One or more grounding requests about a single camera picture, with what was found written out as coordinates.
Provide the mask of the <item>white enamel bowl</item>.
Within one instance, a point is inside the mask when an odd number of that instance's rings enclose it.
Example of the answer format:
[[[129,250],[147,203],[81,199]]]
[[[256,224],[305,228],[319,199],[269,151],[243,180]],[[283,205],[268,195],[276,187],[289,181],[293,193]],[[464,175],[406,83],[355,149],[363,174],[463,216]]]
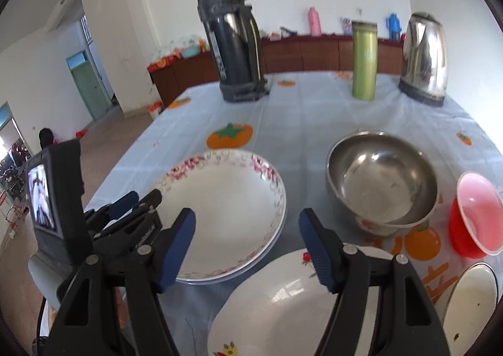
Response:
[[[465,355],[496,310],[499,287],[494,270],[484,262],[467,268],[436,302],[451,355]]]

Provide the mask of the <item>dark wooden sideboard cabinet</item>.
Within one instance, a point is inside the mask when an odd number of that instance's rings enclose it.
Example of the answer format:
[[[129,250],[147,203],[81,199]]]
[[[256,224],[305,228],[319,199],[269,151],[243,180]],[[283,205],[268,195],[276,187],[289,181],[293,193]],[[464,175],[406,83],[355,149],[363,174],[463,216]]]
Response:
[[[294,71],[352,71],[351,36],[289,36],[276,41],[262,41],[264,73]],[[378,72],[401,73],[402,44],[378,39]],[[219,80],[218,70],[207,51],[188,59],[168,55],[152,63],[147,71],[160,99],[169,106],[186,89]]]

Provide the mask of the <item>large black thermos flask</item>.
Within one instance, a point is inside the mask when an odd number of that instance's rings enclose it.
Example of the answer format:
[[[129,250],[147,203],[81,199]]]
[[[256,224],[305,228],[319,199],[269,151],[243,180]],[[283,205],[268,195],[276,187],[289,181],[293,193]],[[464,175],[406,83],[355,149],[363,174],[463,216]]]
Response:
[[[261,37],[252,6],[246,0],[197,2],[224,100],[238,103],[268,95]]]

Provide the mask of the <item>white plastic bucket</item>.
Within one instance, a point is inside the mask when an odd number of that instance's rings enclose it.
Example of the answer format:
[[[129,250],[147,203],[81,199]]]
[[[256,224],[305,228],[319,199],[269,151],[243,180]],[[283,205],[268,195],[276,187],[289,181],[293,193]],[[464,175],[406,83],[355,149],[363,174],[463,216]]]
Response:
[[[161,101],[156,101],[148,107],[148,112],[153,120],[158,118],[158,116],[163,112],[164,106]]]

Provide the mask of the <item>pink thermos bottle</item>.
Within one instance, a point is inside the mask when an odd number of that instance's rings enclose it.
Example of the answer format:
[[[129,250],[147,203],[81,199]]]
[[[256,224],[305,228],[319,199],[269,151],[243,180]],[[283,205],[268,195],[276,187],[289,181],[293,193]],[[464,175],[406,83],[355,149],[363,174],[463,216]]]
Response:
[[[311,36],[321,36],[321,22],[319,13],[314,7],[308,11],[309,30]]]

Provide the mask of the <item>stainless steel bowl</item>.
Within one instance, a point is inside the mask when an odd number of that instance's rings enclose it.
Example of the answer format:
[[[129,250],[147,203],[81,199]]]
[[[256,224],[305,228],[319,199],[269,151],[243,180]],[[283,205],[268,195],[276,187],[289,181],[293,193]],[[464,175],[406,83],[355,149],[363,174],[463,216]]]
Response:
[[[327,191],[360,229],[388,236],[419,226],[436,208],[436,173],[421,150],[384,132],[345,136],[330,149]]]

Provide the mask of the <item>green thermos bottle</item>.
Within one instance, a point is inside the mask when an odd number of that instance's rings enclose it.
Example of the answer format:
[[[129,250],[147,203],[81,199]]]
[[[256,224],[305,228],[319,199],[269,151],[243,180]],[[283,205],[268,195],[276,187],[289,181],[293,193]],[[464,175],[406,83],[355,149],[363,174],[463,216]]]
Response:
[[[378,68],[378,27],[375,23],[353,20],[352,95],[358,100],[375,98]]]

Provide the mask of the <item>stainless steel electric kettle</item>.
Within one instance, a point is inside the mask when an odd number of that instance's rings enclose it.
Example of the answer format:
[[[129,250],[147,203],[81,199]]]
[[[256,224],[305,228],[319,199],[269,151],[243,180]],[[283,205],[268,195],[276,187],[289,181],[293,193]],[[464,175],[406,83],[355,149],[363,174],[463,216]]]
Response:
[[[398,88],[427,106],[442,107],[447,96],[448,56],[442,24],[415,12],[407,24]]]

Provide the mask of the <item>red pink plastic bowl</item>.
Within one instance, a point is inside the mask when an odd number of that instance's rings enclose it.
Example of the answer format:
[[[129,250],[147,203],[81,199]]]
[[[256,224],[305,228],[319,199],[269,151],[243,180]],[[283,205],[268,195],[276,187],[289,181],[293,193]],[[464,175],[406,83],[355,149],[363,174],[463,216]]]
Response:
[[[448,237],[461,257],[482,259],[502,252],[502,197],[484,176],[458,179],[448,220]]]

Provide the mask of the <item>red flower white plate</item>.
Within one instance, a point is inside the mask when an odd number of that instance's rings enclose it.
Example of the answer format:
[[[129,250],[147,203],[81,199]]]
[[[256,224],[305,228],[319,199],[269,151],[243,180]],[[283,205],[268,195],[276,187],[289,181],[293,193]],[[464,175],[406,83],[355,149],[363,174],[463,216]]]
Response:
[[[337,296],[307,250],[271,261],[240,284],[214,318],[209,355],[313,355]]]

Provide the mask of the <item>green door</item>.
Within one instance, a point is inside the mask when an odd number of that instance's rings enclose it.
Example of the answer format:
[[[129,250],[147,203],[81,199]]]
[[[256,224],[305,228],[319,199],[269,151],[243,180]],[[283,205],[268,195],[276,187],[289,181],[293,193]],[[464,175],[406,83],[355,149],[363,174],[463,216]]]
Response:
[[[67,58],[67,65],[91,117],[101,118],[110,109],[111,101],[87,53],[81,51]]]

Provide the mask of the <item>light blue persimmon tablecloth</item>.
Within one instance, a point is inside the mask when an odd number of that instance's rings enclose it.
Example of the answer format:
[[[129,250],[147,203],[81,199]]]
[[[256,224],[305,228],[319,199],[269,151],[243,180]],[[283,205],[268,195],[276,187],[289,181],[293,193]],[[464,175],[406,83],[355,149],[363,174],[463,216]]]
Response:
[[[351,82],[337,72],[275,74],[269,82],[268,96],[247,103],[227,103],[214,83],[186,90],[136,139],[99,188],[87,194],[85,206],[97,209],[129,191],[145,194],[172,166],[204,152],[213,133],[229,124],[248,125],[253,133],[246,150],[271,162],[286,190],[285,225],[262,267],[304,250],[298,215],[309,207],[345,241],[407,255],[432,299],[451,288],[471,264],[454,252],[448,238],[457,180],[475,171],[496,186],[502,183],[501,153],[475,119],[454,100],[434,108],[408,98],[389,75],[379,76],[370,102],[353,98]],[[431,162],[440,196],[427,228],[370,237],[336,212],[326,189],[327,154],[339,139],[363,130],[404,139]]]

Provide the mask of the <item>blue kettle on cabinet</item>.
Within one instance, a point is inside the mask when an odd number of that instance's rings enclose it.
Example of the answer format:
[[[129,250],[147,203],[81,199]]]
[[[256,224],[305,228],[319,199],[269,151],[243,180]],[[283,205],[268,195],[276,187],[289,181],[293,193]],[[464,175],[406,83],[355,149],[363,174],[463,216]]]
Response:
[[[385,21],[390,40],[399,42],[401,40],[401,25],[397,15],[392,13]]]

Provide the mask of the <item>pink floral rim plate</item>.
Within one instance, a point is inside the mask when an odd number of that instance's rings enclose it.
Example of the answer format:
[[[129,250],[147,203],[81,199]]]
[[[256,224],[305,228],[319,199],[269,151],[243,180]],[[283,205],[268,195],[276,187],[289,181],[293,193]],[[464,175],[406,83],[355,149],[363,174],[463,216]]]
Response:
[[[196,228],[176,280],[215,284],[246,272],[270,251],[285,224],[283,180],[265,158],[240,149],[209,150],[158,179],[157,208],[166,227],[191,209]]]

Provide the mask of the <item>teal basin on cabinet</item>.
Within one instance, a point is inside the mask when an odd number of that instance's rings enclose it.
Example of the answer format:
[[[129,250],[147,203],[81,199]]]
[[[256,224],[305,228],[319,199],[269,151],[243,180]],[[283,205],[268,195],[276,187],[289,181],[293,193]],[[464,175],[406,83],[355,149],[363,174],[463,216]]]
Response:
[[[184,48],[181,52],[181,56],[182,56],[182,59],[189,59],[189,58],[192,58],[194,56],[199,55],[200,52],[201,52],[200,45],[194,44],[194,45],[188,46],[187,48]]]

